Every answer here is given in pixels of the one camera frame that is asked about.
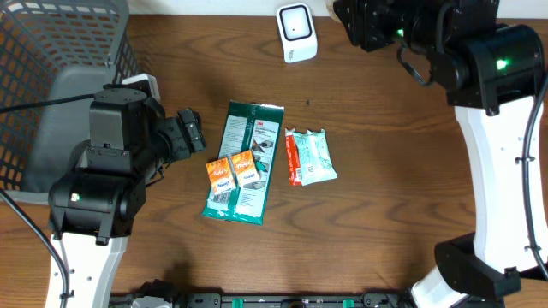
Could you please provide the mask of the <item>orange small box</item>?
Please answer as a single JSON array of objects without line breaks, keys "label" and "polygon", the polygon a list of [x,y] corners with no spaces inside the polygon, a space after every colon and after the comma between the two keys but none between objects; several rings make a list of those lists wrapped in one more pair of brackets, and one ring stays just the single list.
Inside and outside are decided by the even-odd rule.
[{"label": "orange small box", "polygon": [[227,157],[207,163],[205,167],[214,195],[220,195],[236,189],[232,167]]},{"label": "orange small box", "polygon": [[239,187],[244,187],[247,184],[251,184],[259,180],[259,172],[256,169],[251,150],[232,155],[230,160],[232,162]]}]

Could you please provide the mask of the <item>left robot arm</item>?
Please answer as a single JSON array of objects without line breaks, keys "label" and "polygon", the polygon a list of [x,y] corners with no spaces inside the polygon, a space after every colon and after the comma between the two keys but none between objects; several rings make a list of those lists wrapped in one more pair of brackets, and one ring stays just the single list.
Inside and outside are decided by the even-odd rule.
[{"label": "left robot arm", "polygon": [[56,256],[48,307],[106,307],[146,188],[164,168],[206,147],[200,115],[167,117],[149,93],[130,88],[98,92],[89,109],[90,140],[48,196]]}]

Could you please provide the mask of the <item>red tube packet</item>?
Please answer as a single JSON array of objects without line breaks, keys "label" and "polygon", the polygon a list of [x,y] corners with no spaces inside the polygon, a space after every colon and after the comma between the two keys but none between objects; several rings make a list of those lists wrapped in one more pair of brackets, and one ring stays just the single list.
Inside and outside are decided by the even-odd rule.
[{"label": "red tube packet", "polygon": [[292,186],[301,186],[301,162],[295,143],[294,129],[285,129],[285,145],[289,166],[289,181]]}]

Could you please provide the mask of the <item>green 3M package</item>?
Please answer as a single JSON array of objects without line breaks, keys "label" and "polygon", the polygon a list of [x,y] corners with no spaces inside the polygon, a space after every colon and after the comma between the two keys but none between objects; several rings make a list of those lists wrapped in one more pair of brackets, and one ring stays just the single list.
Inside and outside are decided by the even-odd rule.
[{"label": "green 3M package", "polygon": [[229,103],[218,157],[232,162],[234,155],[249,151],[257,177],[244,185],[235,180],[235,187],[226,192],[210,191],[203,216],[255,225],[263,223],[283,114],[283,107],[272,104]]}]

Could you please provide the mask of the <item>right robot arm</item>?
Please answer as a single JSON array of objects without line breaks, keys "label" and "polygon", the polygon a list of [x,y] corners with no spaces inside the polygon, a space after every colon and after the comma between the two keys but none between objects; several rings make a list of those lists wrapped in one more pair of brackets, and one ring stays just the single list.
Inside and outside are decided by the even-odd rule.
[{"label": "right robot arm", "polygon": [[497,0],[342,0],[350,42],[426,58],[468,150],[475,230],[435,246],[435,268],[405,292],[370,291],[366,307],[501,307],[523,279],[547,277],[539,127],[547,69],[539,35],[497,21]]}]

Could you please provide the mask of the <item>mint green wipes packet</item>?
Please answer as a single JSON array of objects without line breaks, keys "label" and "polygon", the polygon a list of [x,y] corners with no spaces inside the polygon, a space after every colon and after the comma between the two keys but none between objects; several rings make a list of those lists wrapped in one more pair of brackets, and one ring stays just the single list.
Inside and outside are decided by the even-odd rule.
[{"label": "mint green wipes packet", "polygon": [[292,135],[298,151],[303,186],[338,177],[331,161],[324,129],[319,132],[293,132]]}]

